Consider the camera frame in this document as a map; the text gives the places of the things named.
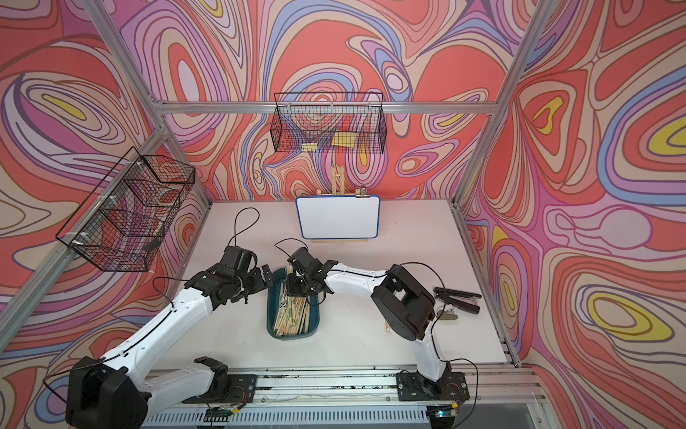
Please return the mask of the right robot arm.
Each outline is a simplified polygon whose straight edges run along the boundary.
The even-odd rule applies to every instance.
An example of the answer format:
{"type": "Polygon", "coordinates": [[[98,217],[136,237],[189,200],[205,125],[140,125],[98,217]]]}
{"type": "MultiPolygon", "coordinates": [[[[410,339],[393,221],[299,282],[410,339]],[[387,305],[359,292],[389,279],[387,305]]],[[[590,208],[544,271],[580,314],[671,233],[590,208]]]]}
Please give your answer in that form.
{"type": "Polygon", "coordinates": [[[432,334],[437,321],[435,298],[407,268],[394,265],[382,272],[336,260],[323,263],[305,247],[289,256],[288,264],[292,270],[287,277],[290,296],[349,294],[371,300],[389,328],[412,343],[416,371],[407,384],[431,399],[446,392],[452,367],[441,357],[432,334]]]}

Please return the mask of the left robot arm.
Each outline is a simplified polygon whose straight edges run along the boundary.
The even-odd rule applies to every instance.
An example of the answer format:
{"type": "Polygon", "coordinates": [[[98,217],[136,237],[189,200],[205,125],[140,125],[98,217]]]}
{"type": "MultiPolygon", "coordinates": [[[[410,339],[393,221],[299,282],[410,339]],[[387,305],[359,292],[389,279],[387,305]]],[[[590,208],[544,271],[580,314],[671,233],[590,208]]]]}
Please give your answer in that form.
{"type": "Polygon", "coordinates": [[[273,286],[257,255],[227,246],[221,260],[193,275],[157,316],[99,359],[84,357],[69,372],[65,421],[75,428],[139,428],[147,418],[185,400],[222,402],[236,393],[223,362],[198,357],[185,368],[153,379],[148,374],[194,325],[227,303],[273,286]]]}

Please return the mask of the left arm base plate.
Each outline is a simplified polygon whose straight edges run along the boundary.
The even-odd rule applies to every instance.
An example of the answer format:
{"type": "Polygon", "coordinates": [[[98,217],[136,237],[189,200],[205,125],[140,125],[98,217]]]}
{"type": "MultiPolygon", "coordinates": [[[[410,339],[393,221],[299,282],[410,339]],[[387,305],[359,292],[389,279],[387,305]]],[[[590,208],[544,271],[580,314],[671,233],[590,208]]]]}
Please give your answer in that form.
{"type": "Polygon", "coordinates": [[[248,404],[255,396],[256,375],[221,375],[207,393],[184,400],[184,404],[248,404]]]}

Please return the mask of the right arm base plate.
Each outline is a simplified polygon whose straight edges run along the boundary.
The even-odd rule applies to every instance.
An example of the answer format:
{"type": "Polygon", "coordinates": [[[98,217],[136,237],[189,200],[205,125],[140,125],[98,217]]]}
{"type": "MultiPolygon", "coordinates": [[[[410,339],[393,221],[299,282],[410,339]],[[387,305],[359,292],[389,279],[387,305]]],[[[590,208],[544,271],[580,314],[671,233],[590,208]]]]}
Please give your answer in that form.
{"type": "Polygon", "coordinates": [[[418,372],[406,370],[396,373],[400,401],[450,400],[462,404],[471,399],[466,378],[462,372],[450,372],[434,382],[418,372]]]}

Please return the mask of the teal storage box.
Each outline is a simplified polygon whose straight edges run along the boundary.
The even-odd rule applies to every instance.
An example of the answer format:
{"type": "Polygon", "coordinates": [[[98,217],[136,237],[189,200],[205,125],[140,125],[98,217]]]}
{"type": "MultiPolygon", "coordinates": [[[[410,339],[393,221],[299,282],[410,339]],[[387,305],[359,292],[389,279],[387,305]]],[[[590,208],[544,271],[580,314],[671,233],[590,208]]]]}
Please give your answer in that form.
{"type": "Polygon", "coordinates": [[[286,268],[273,273],[273,287],[268,289],[266,329],[276,340],[297,340],[310,337],[320,323],[317,297],[300,298],[287,294],[286,268]]]}

